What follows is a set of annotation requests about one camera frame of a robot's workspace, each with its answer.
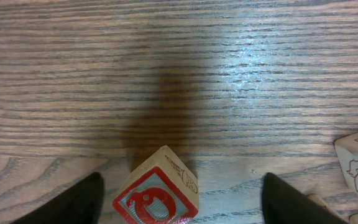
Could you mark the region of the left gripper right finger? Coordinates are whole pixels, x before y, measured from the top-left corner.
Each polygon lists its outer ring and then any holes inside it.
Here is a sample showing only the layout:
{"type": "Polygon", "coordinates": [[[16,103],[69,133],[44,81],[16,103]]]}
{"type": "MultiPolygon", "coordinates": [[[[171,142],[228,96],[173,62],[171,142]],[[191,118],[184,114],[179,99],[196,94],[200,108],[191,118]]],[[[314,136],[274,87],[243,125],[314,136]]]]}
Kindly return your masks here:
{"type": "Polygon", "coordinates": [[[263,178],[261,207],[265,224],[346,224],[271,172],[263,178]]]}

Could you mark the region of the red apple block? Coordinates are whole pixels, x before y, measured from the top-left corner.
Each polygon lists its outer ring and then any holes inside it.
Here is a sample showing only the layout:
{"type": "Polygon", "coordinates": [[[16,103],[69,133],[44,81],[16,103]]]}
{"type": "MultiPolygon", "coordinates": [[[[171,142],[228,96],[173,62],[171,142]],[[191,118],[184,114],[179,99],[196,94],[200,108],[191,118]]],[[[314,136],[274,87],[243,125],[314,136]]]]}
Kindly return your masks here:
{"type": "Polygon", "coordinates": [[[198,179],[162,146],[130,173],[112,205],[127,223],[166,224],[188,223],[199,202],[198,179]]]}

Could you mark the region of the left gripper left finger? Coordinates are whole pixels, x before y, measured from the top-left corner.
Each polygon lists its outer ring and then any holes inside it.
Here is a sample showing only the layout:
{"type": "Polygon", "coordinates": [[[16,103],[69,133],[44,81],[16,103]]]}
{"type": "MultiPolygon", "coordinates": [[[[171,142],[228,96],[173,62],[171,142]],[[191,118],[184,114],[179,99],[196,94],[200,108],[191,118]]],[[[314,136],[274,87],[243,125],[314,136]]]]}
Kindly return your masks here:
{"type": "Polygon", "coordinates": [[[102,175],[93,172],[12,224],[95,224],[103,208],[104,190],[102,175]]]}

